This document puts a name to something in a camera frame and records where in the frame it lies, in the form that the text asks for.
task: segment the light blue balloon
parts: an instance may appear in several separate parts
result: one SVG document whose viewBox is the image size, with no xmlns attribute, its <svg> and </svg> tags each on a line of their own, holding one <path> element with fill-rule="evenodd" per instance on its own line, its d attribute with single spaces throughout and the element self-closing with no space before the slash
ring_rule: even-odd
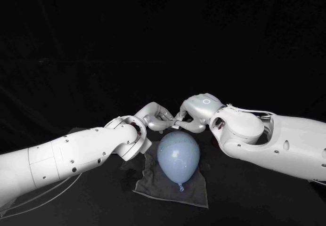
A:
<svg viewBox="0 0 326 226">
<path fill-rule="evenodd" d="M 184 191 L 182 184 L 191 179 L 200 163 L 200 146 L 188 133 L 177 131 L 162 138 L 158 160 L 166 176 Z"/>
</svg>

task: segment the gray cloth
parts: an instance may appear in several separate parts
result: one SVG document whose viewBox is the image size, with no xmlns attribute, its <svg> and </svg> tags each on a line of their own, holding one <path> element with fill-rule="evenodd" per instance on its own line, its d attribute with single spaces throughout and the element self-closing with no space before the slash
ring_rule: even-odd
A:
<svg viewBox="0 0 326 226">
<path fill-rule="evenodd" d="M 161 142 L 153 142 L 145 157 L 146 167 L 143 179 L 136 183 L 133 192 L 149 198 L 175 201 L 204 208 L 210 208 L 207 181 L 197 169 L 192 178 L 184 183 L 185 191 L 181 192 L 179 185 L 166 176 L 158 162 L 158 146 Z"/>
</svg>

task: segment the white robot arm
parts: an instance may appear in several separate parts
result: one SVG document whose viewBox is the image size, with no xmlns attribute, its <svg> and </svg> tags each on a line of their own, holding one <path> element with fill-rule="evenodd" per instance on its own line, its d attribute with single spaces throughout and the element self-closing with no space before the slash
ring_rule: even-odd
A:
<svg viewBox="0 0 326 226">
<path fill-rule="evenodd" d="M 230 157 L 298 178 L 326 181 L 326 123 L 226 106 L 208 93 L 184 102 L 175 119 L 182 120 L 187 113 L 194 121 L 178 121 L 175 127 L 200 133 L 210 125 Z M 263 133 L 269 141 L 257 145 Z"/>
<path fill-rule="evenodd" d="M 166 108 L 152 102 L 135 116 L 117 117 L 104 127 L 2 154 L 0 207 L 35 189 L 102 166 L 113 151 L 126 161 L 146 153 L 152 146 L 146 127 L 162 131 L 174 124 Z"/>
</svg>

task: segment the dark fabric backdrop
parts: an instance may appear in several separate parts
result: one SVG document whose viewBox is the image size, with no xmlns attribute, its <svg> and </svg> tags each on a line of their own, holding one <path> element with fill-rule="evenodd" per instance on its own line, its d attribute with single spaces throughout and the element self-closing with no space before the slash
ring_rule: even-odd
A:
<svg viewBox="0 0 326 226">
<path fill-rule="evenodd" d="M 326 121 L 325 1 L 2 5 L 0 153 L 207 92 Z"/>
</svg>

